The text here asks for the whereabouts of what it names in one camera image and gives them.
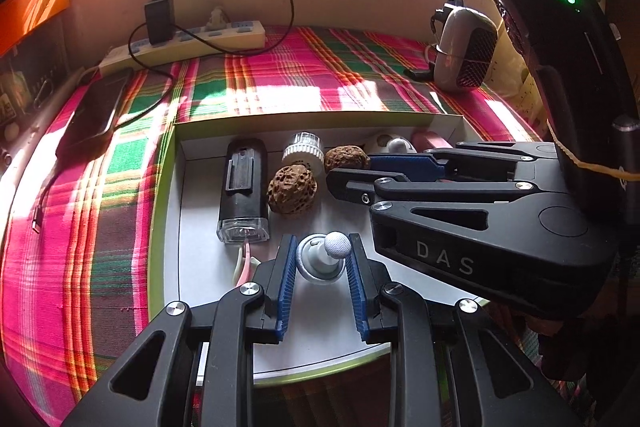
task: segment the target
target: blue ridged rubber pad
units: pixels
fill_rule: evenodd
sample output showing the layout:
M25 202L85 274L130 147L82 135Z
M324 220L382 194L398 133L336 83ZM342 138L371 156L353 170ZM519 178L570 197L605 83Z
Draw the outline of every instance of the blue ridged rubber pad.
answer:
M364 286L360 277L360 270L356 263L356 254L351 248L350 254L346 258L347 278L349 279L349 292L351 293L351 304L353 305L353 317L356 320L356 329L360 333L363 342L369 338L369 322L367 321L367 299L364 295Z
M291 237L289 243L289 252L287 253L287 262L285 263L284 272L282 274L282 282L280 283L280 291L278 292L278 318L276 320L276 335L282 341L284 334L289 327L289 315L291 312L291 299L293 298L293 285L296 281L296 248L298 240L296 236Z

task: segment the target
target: plaid cloth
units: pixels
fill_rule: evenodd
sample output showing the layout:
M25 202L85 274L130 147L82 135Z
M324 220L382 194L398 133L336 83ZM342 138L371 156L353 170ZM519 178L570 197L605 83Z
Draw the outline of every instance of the plaid cloth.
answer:
M281 34L270 28L268 43ZM60 175L41 234L31 232L33 205L85 87L38 144L15 196L0 274L0 339L9 371L52 426L148 323L152 210L175 122L292 111L429 111L463 114L485 139L537 139L488 89L452 96L407 80L404 68L427 68L424 44L397 37L300 27L264 55L195 58L164 68L177 78L170 99L117 131L101 158ZM164 76L141 71L124 113L143 110L167 86Z

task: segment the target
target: yellow rubber band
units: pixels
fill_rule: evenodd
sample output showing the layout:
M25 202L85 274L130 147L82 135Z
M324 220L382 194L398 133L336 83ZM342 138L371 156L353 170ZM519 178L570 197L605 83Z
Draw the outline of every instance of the yellow rubber band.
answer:
M586 169L593 172L599 172L599 174L606 174L607 176L611 176L612 178L616 178L618 180L624 180L625 182L640 182L640 173L626 172L623 171L622 168L612 169L611 167L606 167L597 163L587 163L578 160L574 153L572 153L569 149L562 145L562 142L558 139L556 133L554 133L554 130L551 128L548 121L546 122L546 124L549 127L549 132L551 133L551 137L554 139L554 142L556 142L556 145L562 150L562 152L564 152L564 154L568 156L568 158L572 162L575 163L578 168Z

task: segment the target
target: black smartphone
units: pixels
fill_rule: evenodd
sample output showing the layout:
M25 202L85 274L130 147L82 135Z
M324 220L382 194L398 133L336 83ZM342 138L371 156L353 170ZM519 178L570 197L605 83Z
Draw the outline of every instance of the black smartphone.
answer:
M104 154L132 77L128 68L89 85L56 149L60 163L91 161Z

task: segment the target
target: walnut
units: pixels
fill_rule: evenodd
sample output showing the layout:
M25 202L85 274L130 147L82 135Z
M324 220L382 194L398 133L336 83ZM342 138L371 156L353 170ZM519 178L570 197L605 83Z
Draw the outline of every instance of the walnut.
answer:
M269 183L269 207L277 214L301 214L311 208L317 192L318 183L305 166L283 167Z
M355 145L341 145L324 155L324 172L331 169L368 169L371 159Z

